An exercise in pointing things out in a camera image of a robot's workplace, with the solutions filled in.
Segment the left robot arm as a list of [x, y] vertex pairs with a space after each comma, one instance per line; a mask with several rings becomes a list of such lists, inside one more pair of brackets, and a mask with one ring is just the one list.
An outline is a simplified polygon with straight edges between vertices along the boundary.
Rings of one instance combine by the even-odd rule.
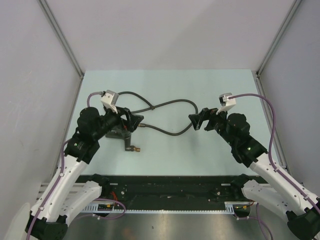
[[103, 115], [95, 107], [86, 107], [80, 112], [75, 133], [61, 147], [55, 175], [31, 207], [25, 228], [27, 239], [63, 239], [69, 225], [89, 203], [110, 196], [109, 180], [94, 174], [80, 191], [68, 197], [74, 183], [100, 148], [99, 140], [116, 127], [132, 133], [143, 119], [144, 116], [133, 114], [126, 107], [106, 109]]

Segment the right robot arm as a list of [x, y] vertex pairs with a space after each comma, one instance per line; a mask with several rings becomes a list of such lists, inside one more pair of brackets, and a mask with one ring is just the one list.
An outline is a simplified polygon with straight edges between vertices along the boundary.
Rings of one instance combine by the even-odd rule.
[[250, 135], [250, 124], [244, 114], [219, 112], [204, 108], [190, 114], [195, 130], [204, 121], [205, 131], [215, 130], [231, 147], [234, 159], [262, 177], [269, 187], [242, 174], [230, 188], [231, 196], [242, 201], [253, 200], [282, 218], [300, 240], [312, 240], [320, 232], [320, 198], [295, 180], [269, 157], [268, 150]]

